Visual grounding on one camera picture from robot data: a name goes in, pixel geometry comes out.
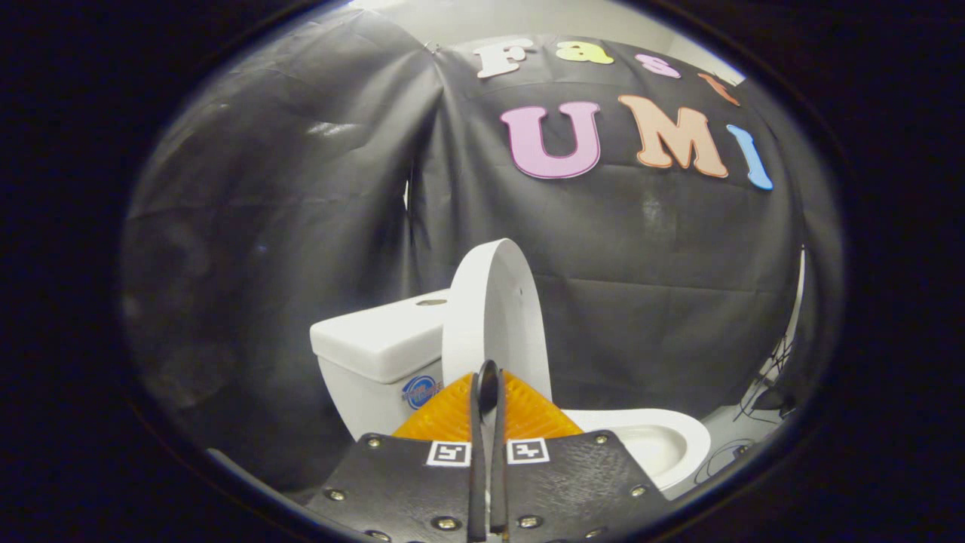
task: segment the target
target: toilet tank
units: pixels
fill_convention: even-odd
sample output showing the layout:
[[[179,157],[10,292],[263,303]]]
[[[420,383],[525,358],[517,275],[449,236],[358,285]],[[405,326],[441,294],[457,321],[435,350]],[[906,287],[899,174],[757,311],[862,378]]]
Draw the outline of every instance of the toilet tank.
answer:
[[[442,324],[448,292],[312,325],[312,351],[353,439],[367,432],[392,434],[442,389]]]

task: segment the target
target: white wall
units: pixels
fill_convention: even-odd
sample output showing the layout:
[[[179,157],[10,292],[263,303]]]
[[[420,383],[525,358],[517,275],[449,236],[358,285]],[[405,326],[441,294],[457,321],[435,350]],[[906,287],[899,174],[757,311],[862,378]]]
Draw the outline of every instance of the white wall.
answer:
[[[657,19],[612,0],[354,0],[422,43],[509,34],[563,34],[627,43],[682,60],[736,85],[744,76]]]

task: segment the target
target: black plastic sheet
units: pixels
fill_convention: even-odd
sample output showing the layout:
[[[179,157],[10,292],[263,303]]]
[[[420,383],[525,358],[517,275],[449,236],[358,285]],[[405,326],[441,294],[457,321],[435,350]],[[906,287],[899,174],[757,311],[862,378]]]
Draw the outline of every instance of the black plastic sheet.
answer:
[[[802,210],[833,218],[822,180],[788,158],[751,82],[726,85],[738,107],[696,68],[662,57],[681,74],[668,78],[634,59],[657,53],[525,38],[518,71],[479,79],[473,49],[502,38],[436,50],[340,9],[193,97],[146,165],[123,246],[136,359],[188,437],[284,492],[318,485],[351,439],[309,326],[446,288],[470,248],[503,237],[536,277],[562,407],[702,417],[737,402],[784,334],[809,243]],[[615,62],[557,58],[567,40]],[[672,119],[701,111],[727,178],[641,164],[621,94]],[[564,156],[573,131],[558,107],[577,100],[600,107],[598,164],[561,180],[515,167],[500,115],[546,108],[545,149]],[[728,124],[754,136],[773,190],[748,181]]]

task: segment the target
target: foam letter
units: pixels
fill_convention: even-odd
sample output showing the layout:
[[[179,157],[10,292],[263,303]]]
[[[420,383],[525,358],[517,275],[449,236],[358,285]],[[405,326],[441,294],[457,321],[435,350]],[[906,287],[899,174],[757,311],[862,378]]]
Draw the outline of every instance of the foam letter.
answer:
[[[727,130],[733,134],[733,137],[737,138],[740,150],[744,152],[744,158],[747,159],[747,167],[750,170],[747,172],[747,179],[764,190],[774,188],[771,178],[767,177],[767,172],[764,171],[764,164],[760,161],[758,148],[754,146],[754,138],[751,134],[747,130],[734,125],[727,125]]]
[[[603,47],[586,42],[559,42],[556,56],[563,60],[575,62],[595,62],[597,64],[613,64],[613,59],[607,56]]]
[[[724,88],[724,85],[721,85],[720,83],[718,83],[716,79],[707,75],[706,73],[698,73],[697,76],[703,77],[703,79],[706,80],[706,82],[709,83],[710,86],[713,87],[715,91],[717,91],[717,94],[724,97],[724,100],[727,100],[730,103],[736,105],[737,107],[740,107],[740,102],[735,100],[733,96],[727,94],[727,89]]]
[[[690,166],[691,149],[697,154],[694,167],[702,174],[727,177],[727,168],[717,154],[717,147],[707,130],[707,118],[700,111],[681,107],[674,124],[655,103],[641,97],[620,95],[620,103],[630,108],[637,121],[643,150],[637,159],[654,168],[669,168],[674,160],[664,152],[661,140],[676,157],[680,166]]]
[[[571,101],[560,106],[573,124],[576,149],[566,157],[546,154],[539,121],[546,116],[542,107],[520,107],[500,116],[510,127],[512,161],[523,173],[541,179],[563,179],[589,172],[600,160],[600,142],[594,115],[599,104]]]
[[[532,47],[533,42],[525,38],[512,40],[510,42],[494,43],[486,45],[473,51],[482,59],[482,70],[476,74],[479,79],[486,79],[493,75],[509,73],[519,70],[519,65],[510,62],[512,60],[525,60],[526,51],[523,47]]]
[[[680,72],[671,68],[664,59],[651,57],[649,55],[637,55],[634,58],[639,60],[644,65],[644,68],[652,71],[653,73],[659,73],[660,75],[680,79]]]

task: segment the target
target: toilet tank lid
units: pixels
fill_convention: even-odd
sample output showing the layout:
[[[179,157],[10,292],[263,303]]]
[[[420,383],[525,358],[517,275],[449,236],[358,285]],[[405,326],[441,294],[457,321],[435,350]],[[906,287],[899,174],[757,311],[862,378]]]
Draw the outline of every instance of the toilet tank lid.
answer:
[[[438,360],[449,290],[334,317],[310,329],[319,358],[381,384]]]

